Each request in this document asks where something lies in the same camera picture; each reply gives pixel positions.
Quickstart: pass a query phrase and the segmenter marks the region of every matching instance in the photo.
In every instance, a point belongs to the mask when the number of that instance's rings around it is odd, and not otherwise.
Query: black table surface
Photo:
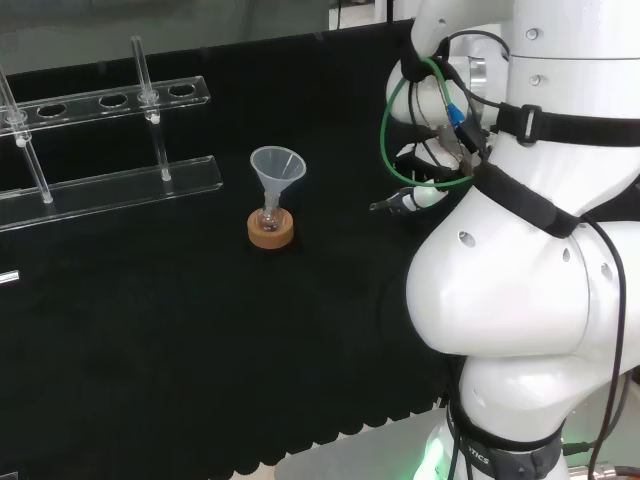
[[[212,154],[220,191],[0,234],[0,473],[33,480],[228,478],[364,423],[429,409],[442,356],[409,320],[412,256],[452,202],[372,216],[386,81],[408,24],[151,56],[211,103],[163,114],[169,157]],[[18,101],[136,83],[133,60],[10,78]],[[389,148],[409,136],[392,125]],[[307,162],[283,194],[296,239],[247,239],[251,152]],[[141,117],[37,132],[49,182],[154,162]],[[0,190],[31,186],[11,139]],[[630,189],[601,218],[639,218]]]

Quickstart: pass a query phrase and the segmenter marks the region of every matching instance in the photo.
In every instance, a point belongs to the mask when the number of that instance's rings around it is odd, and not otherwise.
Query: rack hole
[[[195,85],[190,83],[169,87],[169,95],[173,95],[174,97],[188,97],[189,95],[193,95],[195,91]]]
[[[45,105],[38,109],[38,115],[44,118],[54,118],[62,115],[67,111],[67,106],[63,103],[56,103],[54,105]]]
[[[122,93],[102,97],[98,103],[105,108],[118,108],[127,103],[127,96]]]

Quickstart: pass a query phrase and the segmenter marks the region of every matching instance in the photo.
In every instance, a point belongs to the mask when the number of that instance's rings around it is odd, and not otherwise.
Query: black strap
[[[640,147],[640,120],[580,117],[543,112],[537,105],[522,108],[500,104],[497,129],[523,145],[538,140],[598,147]]]
[[[404,78],[415,83],[421,82],[431,74],[431,68],[420,60],[420,55],[413,47],[411,30],[405,34],[400,44],[400,69]]]
[[[447,409],[447,424],[452,435],[456,434],[456,430],[460,432],[462,440],[461,451],[465,456],[465,462],[470,463],[480,472],[496,480],[505,478],[516,478],[518,480],[544,479],[554,469],[562,455],[562,426],[552,435],[539,442],[520,443],[499,439],[500,443],[509,445],[510,449],[516,447],[515,450],[506,451],[489,447],[471,438],[468,432],[465,433],[460,426],[459,418],[454,420],[451,406]],[[499,438],[488,432],[484,432],[484,434]],[[530,445],[538,445],[538,447],[530,450],[528,448]]]
[[[449,63],[449,54],[451,53],[451,40],[445,37],[438,45],[436,53],[433,54],[434,59],[442,59],[443,62]]]
[[[448,418],[449,422],[454,422],[460,429],[460,433],[468,440],[482,444],[487,448],[506,450],[510,452],[530,452],[545,447],[553,442],[556,437],[562,433],[564,422],[560,428],[546,438],[536,440],[534,442],[514,442],[497,435],[493,435],[480,427],[477,427],[467,416],[459,401],[452,400],[449,402]]]
[[[553,237],[567,238],[581,221],[488,162],[474,170],[473,180],[498,205]]]

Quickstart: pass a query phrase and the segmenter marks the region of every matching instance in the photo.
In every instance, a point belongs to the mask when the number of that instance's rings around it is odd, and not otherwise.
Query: blue connector
[[[451,122],[453,123],[454,128],[464,122],[464,114],[458,110],[453,103],[447,105],[447,110],[449,111],[449,116],[451,117]]]

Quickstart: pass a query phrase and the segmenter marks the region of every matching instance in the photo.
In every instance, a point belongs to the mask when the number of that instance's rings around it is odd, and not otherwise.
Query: green light
[[[436,438],[427,445],[424,452],[424,459],[418,467],[418,471],[413,476],[413,480],[436,480],[438,474],[436,467],[444,454],[444,448],[439,438]]]

